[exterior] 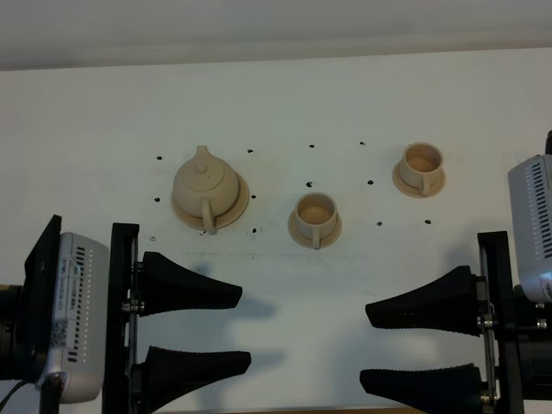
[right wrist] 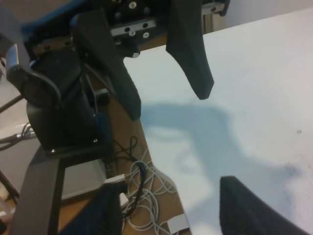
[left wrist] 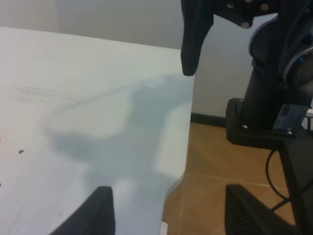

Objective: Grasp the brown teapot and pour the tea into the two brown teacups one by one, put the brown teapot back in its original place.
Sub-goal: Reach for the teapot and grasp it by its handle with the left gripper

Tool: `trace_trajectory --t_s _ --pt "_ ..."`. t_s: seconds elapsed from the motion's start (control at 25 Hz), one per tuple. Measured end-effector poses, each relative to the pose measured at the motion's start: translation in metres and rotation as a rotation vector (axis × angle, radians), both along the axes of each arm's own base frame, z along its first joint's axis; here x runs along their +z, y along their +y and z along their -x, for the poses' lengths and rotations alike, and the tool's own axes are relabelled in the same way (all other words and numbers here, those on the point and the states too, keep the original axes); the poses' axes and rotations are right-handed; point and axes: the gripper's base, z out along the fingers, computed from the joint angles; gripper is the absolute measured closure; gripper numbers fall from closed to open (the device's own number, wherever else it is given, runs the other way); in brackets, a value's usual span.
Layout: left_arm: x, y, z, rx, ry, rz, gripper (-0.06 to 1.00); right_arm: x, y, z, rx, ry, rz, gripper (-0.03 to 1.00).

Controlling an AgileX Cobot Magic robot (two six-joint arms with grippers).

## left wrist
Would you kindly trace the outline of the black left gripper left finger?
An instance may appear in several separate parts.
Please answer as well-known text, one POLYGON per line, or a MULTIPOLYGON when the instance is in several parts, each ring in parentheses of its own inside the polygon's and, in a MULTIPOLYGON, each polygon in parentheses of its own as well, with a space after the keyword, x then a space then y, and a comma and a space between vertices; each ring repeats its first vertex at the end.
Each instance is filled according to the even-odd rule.
POLYGON ((53 235, 113 235, 115 214, 113 190, 101 186, 53 232, 53 235))

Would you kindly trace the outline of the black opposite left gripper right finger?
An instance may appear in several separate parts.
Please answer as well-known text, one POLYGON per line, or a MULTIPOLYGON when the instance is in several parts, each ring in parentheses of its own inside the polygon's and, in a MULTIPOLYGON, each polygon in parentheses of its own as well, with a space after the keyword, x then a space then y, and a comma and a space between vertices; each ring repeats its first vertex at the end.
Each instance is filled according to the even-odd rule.
POLYGON ((198 68, 204 40, 214 23, 214 3, 210 0, 182 0, 183 39, 181 65, 185 76, 193 76, 198 68))

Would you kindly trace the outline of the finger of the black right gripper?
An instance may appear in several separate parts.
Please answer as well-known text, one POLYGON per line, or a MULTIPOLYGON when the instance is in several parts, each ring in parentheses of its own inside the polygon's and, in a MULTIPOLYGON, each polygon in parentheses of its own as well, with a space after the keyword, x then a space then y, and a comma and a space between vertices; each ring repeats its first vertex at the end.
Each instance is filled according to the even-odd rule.
POLYGON ((299 234, 241 185, 226 186, 224 227, 227 235, 299 234))

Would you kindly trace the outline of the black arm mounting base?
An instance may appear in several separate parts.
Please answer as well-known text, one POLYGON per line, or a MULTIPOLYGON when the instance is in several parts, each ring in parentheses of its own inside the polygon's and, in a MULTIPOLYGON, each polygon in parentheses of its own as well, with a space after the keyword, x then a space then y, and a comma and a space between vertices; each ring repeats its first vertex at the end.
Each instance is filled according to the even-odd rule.
POLYGON ((301 128, 296 134, 255 131, 239 119, 242 101, 232 98, 226 108, 226 138, 236 145, 279 152, 296 224, 303 235, 313 233, 313 139, 301 128))

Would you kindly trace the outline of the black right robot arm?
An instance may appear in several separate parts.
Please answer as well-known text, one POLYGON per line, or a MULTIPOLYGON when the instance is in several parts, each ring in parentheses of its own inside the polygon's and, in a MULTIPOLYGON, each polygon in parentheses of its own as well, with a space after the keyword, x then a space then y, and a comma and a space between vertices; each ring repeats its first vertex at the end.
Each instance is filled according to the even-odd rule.
POLYGON ((226 137, 241 146, 278 152, 295 224, 283 220, 241 185, 226 186, 228 235, 310 235, 313 232, 313 133, 303 128, 313 111, 313 3, 310 0, 183 0, 183 74, 198 68, 214 16, 242 28, 274 14, 249 42, 252 74, 243 99, 226 108, 226 137))

